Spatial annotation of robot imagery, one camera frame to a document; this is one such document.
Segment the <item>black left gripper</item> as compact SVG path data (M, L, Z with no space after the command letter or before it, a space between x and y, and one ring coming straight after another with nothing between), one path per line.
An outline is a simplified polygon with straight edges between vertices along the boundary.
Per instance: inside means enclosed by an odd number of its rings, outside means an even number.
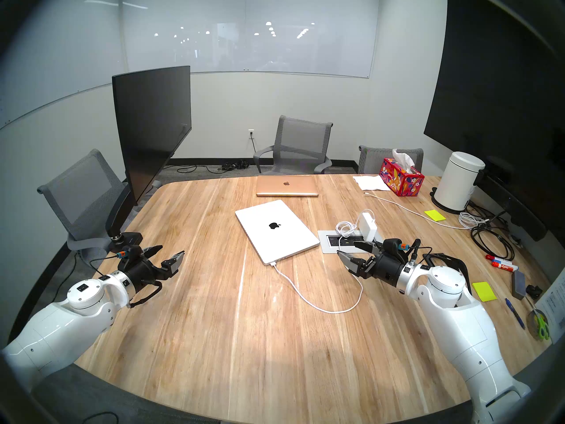
M151 258L163 248L162 245L144 248L140 257ZM128 289L136 295L147 285L156 286L156 290L151 295L157 294L162 289L160 278L171 278L174 276L183 262L185 251L180 251L173 255L170 259L161 263L161 268L156 267L148 259L137 259L130 261L129 259L121 259L118 264L118 270L125 273L128 277Z

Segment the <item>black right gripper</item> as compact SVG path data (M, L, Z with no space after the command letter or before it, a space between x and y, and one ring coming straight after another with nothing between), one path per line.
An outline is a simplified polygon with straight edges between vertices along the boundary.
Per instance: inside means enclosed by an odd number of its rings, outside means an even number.
M350 253L337 251L339 259L350 273L360 275L363 279L370 277L380 279L392 287L397 287L399 276L409 262L409 257L405 252L398 251L398 256L395 257L385 251L380 251L378 241L355 241L354 246L362 251L378 254L365 260Z

